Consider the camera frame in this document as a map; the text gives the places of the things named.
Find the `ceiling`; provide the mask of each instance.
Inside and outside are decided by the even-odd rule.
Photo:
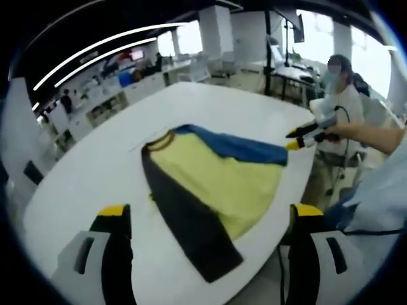
[[[215,4],[228,6],[216,0],[33,2],[29,1],[27,5],[24,3],[24,10],[19,10],[18,3],[14,4],[14,10],[19,12],[18,22],[4,25],[14,33],[9,38],[10,49],[7,49],[8,58],[14,58],[13,75],[25,77],[29,89],[61,61],[106,37],[147,25],[193,20],[197,18],[197,11]],[[263,10],[266,3],[264,0],[233,0],[233,2],[242,5],[245,11]],[[370,34],[376,35],[370,23],[369,11],[358,0],[269,1],[270,7],[276,4],[290,4],[299,9],[319,11],[334,16],[336,20],[343,23],[356,24]],[[99,54],[105,53],[124,44],[151,37],[152,34],[157,36],[159,32],[140,32],[121,37],[99,46],[97,51]],[[55,94],[53,84],[79,65],[79,58],[73,60],[55,73],[37,91],[29,90],[32,103],[43,103]],[[6,62],[6,65],[3,64],[1,67],[4,69],[0,71],[3,85],[8,72],[7,66]]]

